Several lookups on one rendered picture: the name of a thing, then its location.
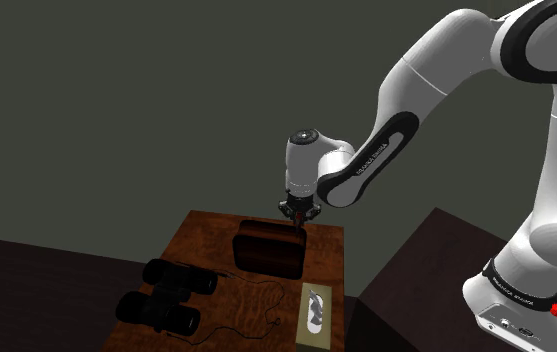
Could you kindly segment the brown wooden table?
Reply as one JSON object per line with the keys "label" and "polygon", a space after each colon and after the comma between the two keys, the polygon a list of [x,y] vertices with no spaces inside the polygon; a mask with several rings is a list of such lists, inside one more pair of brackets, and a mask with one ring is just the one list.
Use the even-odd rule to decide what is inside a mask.
{"label": "brown wooden table", "polygon": [[306,224],[306,253],[299,280],[245,272],[234,262],[232,239],[240,215],[190,211],[162,256],[221,272],[210,296],[193,295],[196,333],[177,339],[150,327],[118,323],[99,352],[296,352],[303,283],[332,289],[330,352],[345,352],[344,231]]}

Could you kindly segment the dark wooden box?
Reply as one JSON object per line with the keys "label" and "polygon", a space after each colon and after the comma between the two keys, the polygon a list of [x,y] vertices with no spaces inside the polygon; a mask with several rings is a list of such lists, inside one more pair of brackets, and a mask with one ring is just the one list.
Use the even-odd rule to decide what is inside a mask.
{"label": "dark wooden box", "polygon": [[307,232],[293,225],[242,220],[232,239],[238,269],[299,280],[303,275]]}

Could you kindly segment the black binoculars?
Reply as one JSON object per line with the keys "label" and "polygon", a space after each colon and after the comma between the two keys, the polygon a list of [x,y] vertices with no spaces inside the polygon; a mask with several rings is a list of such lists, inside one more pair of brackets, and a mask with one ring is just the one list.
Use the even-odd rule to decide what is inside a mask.
{"label": "black binoculars", "polygon": [[187,302],[194,294],[214,294],[220,277],[237,279],[239,276],[225,269],[153,258],[142,270],[142,280],[152,287],[152,293],[125,293],[117,303],[115,317],[120,322],[147,326],[157,334],[165,333],[192,345],[189,338],[200,326],[201,312],[189,307]]}

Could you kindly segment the dark robot stand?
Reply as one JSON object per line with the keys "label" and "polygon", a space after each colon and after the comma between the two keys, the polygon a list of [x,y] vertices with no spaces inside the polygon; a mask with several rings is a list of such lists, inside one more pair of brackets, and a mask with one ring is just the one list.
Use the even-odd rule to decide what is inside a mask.
{"label": "dark robot stand", "polygon": [[505,241],[434,209],[345,306],[345,352],[519,352],[483,331],[462,295]]}

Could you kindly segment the olive tissue box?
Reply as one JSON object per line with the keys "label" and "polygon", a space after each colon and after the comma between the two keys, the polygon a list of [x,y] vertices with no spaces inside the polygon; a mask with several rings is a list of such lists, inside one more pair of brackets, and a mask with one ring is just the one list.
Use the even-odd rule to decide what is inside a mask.
{"label": "olive tissue box", "polygon": [[304,282],[297,321],[296,352],[330,352],[332,288]]}

